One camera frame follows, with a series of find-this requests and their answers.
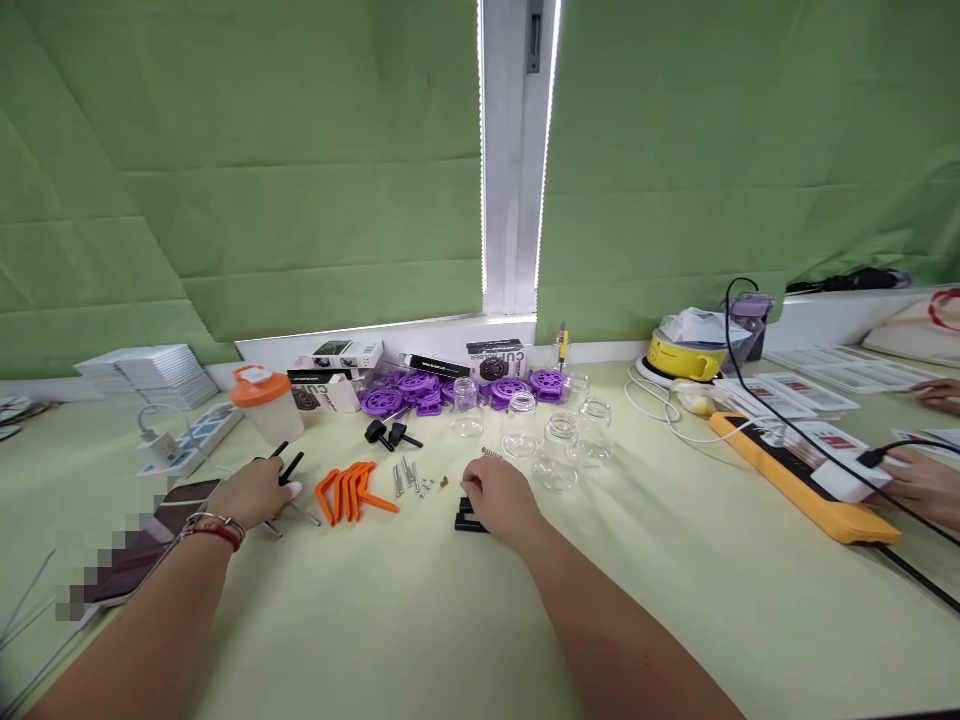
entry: hand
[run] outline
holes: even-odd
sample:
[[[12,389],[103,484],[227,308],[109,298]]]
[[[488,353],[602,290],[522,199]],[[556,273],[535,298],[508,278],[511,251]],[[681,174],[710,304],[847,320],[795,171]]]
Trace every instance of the hand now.
[[[207,512],[232,517],[246,530],[269,520],[303,489],[298,482],[281,486],[281,470],[280,458],[247,463],[214,488],[207,501]]]
[[[960,380],[943,378],[914,385],[911,390],[920,390],[917,402],[934,410],[951,415],[960,415]]]
[[[881,467],[893,476],[883,491],[927,520],[960,530],[960,472],[915,450],[895,448],[887,455],[909,464],[883,463]],[[877,494],[864,502],[899,509]]]
[[[549,527],[527,479],[506,460],[482,457],[471,461],[460,487],[467,491],[483,526],[515,550]]]

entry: orange lid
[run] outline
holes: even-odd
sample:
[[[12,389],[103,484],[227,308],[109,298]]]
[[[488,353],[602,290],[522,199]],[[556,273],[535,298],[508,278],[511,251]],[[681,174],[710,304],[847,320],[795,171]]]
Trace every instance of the orange lid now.
[[[230,400],[237,407],[266,405],[290,392],[290,378],[272,373],[260,365],[245,365],[233,371],[237,386],[230,391]]]

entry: green curtain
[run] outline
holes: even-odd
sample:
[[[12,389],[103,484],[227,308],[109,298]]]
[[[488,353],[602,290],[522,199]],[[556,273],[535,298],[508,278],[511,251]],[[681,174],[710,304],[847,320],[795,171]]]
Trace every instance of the green curtain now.
[[[475,0],[29,0],[213,338],[481,309]]]
[[[960,3],[564,0],[538,339],[649,337],[735,275],[960,280]]]
[[[215,342],[17,5],[0,3],[0,377],[118,347]]]

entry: pixelated phone screen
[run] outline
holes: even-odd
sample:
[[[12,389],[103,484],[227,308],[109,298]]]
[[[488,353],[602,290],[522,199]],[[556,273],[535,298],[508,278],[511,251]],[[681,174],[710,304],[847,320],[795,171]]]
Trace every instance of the pixelated phone screen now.
[[[98,568],[96,584],[84,587],[84,602],[114,600],[136,590],[183,529],[187,518],[201,508],[219,482],[211,480],[174,488],[163,502],[178,504],[167,506],[161,503],[140,532],[128,533],[127,537],[132,538],[127,547],[113,549],[110,567]]]

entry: yellow container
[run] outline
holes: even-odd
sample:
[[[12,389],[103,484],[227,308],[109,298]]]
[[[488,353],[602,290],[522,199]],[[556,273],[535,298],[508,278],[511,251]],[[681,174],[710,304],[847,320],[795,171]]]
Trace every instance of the yellow container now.
[[[720,372],[720,365],[726,357],[726,348],[671,342],[660,332],[660,328],[653,331],[650,349],[647,350],[647,362],[660,372],[699,382],[712,380]]]

